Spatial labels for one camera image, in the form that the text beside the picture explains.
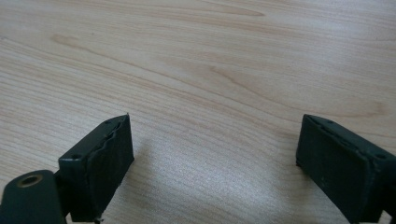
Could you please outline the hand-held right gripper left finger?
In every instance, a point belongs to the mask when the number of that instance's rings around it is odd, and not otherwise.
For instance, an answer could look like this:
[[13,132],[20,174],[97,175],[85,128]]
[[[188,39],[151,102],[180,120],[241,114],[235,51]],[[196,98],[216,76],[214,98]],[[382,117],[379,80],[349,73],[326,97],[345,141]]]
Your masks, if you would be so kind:
[[99,222],[133,161],[130,117],[99,124],[58,160],[64,213],[75,222]]

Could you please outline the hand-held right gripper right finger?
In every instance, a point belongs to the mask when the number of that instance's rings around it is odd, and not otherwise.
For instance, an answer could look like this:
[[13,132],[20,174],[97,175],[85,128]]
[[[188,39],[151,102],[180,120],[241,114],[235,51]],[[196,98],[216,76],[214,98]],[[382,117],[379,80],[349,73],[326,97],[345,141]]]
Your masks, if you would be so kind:
[[296,164],[351,223],[396,224],[396,155],[338,123],[303,116]]

